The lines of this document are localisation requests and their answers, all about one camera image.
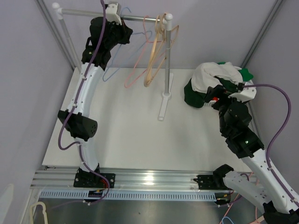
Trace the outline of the dark green t shirt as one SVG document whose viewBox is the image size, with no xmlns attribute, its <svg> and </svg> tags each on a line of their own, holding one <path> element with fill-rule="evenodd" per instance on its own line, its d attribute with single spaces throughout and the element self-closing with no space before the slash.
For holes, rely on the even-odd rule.
<svg viewBox="0 0 299 224">
<path fill-rule="evenodd" d="M 205 105 L 204 97 L 208 87 L 222 85 L 234 93 L 241 82 L 241 74 L 231 65 L 202 63 L 194 70 L 192 78 L 184 87 L 184 101 L 191 107 L 202 108 Z"/>
</svg>

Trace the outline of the beige plastic hanger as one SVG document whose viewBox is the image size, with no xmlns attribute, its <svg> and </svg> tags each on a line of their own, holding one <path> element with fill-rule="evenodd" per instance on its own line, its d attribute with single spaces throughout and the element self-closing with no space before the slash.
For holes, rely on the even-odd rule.
<svg viewBox="0 0 299 224">
<path fill-rule="evenodd" d="M 161 62 L 161 61 L 164 59 L 164 57 L 166 56 L 166 49 L 169 49 L 169 47 L 170 47 L 170 39 L 173 40 L 175 34 L 176 34 L 176 31 L 172 32 L 171 36 L 170 36 L 169 33 L 167 33 L 167 37 L 166 37 L 167 42 L 166 42 L 166 44 L 163 45 L 163 47 L 162 47 L 162 49 L 161 49 L 161 51 L 160 51 L 160 53 L 159 53 L 159 55 L 158 55 L 158 56 L 160 56 L 160 58 L 159 58 L 159 59 L 154 63 L 154 65 L 153 65 L 153 72 L 152 72 L 152 75 L 156 72 L 156 70 L 157 70 L 157 68 L 158 68 L 158 66 L 159 66 L 159 64 L 160 64 L 160 62 Z"/>
<path fill-rule="evenodd" d="M 164 59 L 160 62 L 156 72 L 152 75 L 151 74 L 152 69 L 153 69 L 152 67 L 153 67 L 154 63 L 156 62 L 156 60 L 159 59 L 158 54 L 160 53 L 163 45 L 166 44 L 166 42 L 167 42 L 167 40 L 166 40 L 167 33 L 169 33 L 171 36 L 172 32 L 176 31 L 174 39 L 173 40 L 170 39 L 169 49 L 172 48 L 172 46 L 178 36 L 179 25 L 172 28 L 172 25 L 171 25 L 172 19 L 173 19 L 172 14 L 167 14 L 167 13 L 164 13 L 163 15 L 158 15 L 156 18 L 156 22 L 155 22 L 156 36 L 153 41 L 153 46 L 152 46 L 152 50 L 151 50 L 151 54 L 150 54 L 148 67 L 147 67 L 147 74 L 144 78 L 144 86 L 145 87 L 148 87 L 150 85 L 150 83 L 152 82 L 152 80 L 155 78 L 156 74 L 160 70 L 161 66 L 167 59 L 167 57 L 165 56 Z"/>
</svg>

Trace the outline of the pink wire hanger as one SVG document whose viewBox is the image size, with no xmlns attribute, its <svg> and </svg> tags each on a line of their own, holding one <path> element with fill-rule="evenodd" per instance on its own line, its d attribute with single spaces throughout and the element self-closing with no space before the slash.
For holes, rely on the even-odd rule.
<svg viewBox="0 0 299 224">
<path fill-rule="evenodd" d="M 150 41 L 149 37 L 147 36 L 147 34 L 145 34 L 145 39 L 146 39 L 146 42 L 145 42 L 145 45 L 144 47 L 142 48 L 142 51 L 133 67 L 133 71 L 129 74 L 129 76 L 126 78 L 125 82 L 124 82 L 124 87 L 125 88 L 130 88 L 144 73 L 147 73 L 147 69 L 142 73 L 140 74 L 138 77 L 136 77 L 131 83 L 129 83 L 131 77 L 135 74 L 135 70 L 136 70 L 136 67 L 137 65 L 139 64 L 140 60 L 142 59 L 144 53 L 145 53 L 145 50 L 147 48 L 147 46 L 152 43 L 153 44 L 153 41 Z"/>
</svg>

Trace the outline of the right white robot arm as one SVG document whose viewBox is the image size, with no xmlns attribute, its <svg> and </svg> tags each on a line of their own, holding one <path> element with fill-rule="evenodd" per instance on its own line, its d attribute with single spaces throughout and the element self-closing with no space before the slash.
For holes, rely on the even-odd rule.
<svg viewBox="0 0 299 224">
<path fill-rule="evenodd" d="M 292 189 L 271 164 L 269 149 L 265 149 L 259 137 L 251 131 L 252 116 L 246 103 L 256 95 L 256 85 L 239 84 L 231 93 L 222 85 L 208 87 L 204 98 L 219 112 L 220 133 L 228 148 L 244 162 L 262 184 L 259 188 L 224 164 L 213 172 L 213 185 L 236 191 L 255 205 L 269 224 L 297 224 L 299 222 L 299 195 Z"/>
</svg>

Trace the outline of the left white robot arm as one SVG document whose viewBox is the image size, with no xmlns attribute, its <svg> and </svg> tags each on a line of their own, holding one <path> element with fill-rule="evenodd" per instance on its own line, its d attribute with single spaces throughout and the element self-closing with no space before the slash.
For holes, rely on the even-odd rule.
<svg viewBox="0 0 299 224">
<path fill-rule="evenodd" d="M 78 180 L 96 187 L 103 177 L 95 155 L 93 138 L 97 132 L 97 121 L 90 118 L 90 107 L 96 87 L 111 58 L 110 51 L 118 44 L 129 44 L 133 30 L 124 20 L 108 21 L 103 17 L 91 20 L 90 37 L 82 54 L 82 66 L 75 93 L 67 109 L 58 112 L 63 126 L 58 136 L 58 147 L 66 150 L 78 147 L 80 167 Z"/>
</svg>

